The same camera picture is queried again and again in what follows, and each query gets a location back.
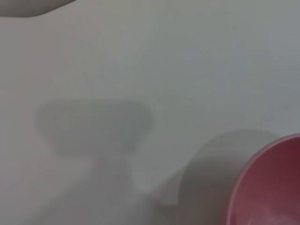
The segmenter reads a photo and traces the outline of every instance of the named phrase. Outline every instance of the white table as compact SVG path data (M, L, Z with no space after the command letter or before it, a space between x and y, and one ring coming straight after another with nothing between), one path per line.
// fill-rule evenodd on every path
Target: white table
M78 0L0 18L0 224L215 224L247 159L300 131L299 6Z

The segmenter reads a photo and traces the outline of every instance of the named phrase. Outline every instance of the white surface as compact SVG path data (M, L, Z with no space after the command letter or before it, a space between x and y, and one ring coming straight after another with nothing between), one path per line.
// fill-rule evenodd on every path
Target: white surface
M300 130L299 4L78 0L0 18L0 224L215 224L218 194L241 165ZM99 158L62 157L51 142L74 122L51 102L84 109L91 99L104 110L111 99L138 102L154 118L135 153L108 151L100 172ZM50 141L37 119L48 105ZM61 207L95 173L104 180Z

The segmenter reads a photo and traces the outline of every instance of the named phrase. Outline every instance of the blurry object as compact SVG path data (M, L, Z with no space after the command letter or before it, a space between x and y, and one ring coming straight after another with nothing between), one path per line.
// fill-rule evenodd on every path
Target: blurry object
M0 16L33 17L48 13L75 0L0 0Z
M59 100L40 107L35 119L36 132L49 144L53 156L58 160L89 158L93 166L19 225L140 225L151 221L154 204L135 189L130 167L154 123L147 106L112 99Z

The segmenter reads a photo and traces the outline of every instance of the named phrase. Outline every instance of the pink bowl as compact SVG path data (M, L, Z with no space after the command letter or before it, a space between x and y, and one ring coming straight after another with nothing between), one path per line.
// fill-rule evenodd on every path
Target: pink bowl
M234 185L225 225L300 225L300 134L250 159Z

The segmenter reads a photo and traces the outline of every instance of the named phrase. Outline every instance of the bowl rim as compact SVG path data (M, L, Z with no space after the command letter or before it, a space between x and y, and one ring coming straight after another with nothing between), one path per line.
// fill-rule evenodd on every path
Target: bowl rim
M230 198L229 198L229 204L227 206L227 210L226 210L226 221L225 221L225 225L230 225L231 222L231 214L232 214L232 210L233 210L233 203L234 203L234 199L236 197L236 194L238 192L238 189L240 187L240 184L245 176L245 174L248 172L249 168L252 166L252 164L264 153L266 153L267 151L271 150L274 146L289 141L291 139L294 138L300 138L300 133L296 133L293 135L288 135L288 136L284 136L281 138L278 138L274 141L272 141L271 143L267 144L265 147L263 147L262 149L260 149L257 153L255 153L250 159L249 161L244 165L244 167L242 168L240 174L238 175L234 186L233 186L233 190L230 194Z

